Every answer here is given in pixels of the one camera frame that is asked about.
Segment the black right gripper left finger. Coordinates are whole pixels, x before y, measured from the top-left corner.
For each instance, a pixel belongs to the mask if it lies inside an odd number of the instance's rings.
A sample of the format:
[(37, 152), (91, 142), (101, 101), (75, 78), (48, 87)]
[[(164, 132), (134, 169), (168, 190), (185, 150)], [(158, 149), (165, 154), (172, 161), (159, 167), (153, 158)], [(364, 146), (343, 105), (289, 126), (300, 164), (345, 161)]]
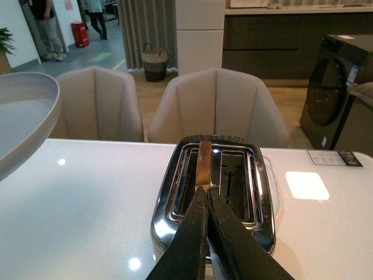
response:
[(147, 279), (205, 279), (207, 194), (199, 186), (176, 234)]

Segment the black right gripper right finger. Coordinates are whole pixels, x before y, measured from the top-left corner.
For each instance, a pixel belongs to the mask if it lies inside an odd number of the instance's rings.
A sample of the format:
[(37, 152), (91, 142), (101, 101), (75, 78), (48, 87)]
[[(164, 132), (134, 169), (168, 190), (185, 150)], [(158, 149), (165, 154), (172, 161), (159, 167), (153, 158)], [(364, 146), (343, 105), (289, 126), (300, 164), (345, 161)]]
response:
[(215, 279), (293, 279), (255, 240), (214, 188), (207, 191)]

